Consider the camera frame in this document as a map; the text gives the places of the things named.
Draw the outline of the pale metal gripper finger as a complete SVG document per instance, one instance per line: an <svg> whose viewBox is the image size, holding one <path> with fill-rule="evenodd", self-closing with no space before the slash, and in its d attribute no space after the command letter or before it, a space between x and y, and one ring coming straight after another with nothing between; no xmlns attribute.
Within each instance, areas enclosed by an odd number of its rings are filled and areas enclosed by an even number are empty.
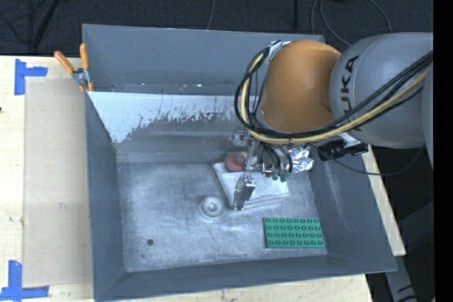
<svg viewBox="0 0 453 302"><path fill-rule="evenodd" d="M256 183L250 175L243 176L243 183L239 194L239 210L242 211L244 204L251 198Z"/></svg>
<svg viewBox="0 0 453 302"><path fill-rule="evenodd" d="M243 209L243 188L244 188L244 181L243 179L238 179L238 182L236 184L235 190L234 190L234 203L233 203L233 208L235 210L242 210Z"/></svg>

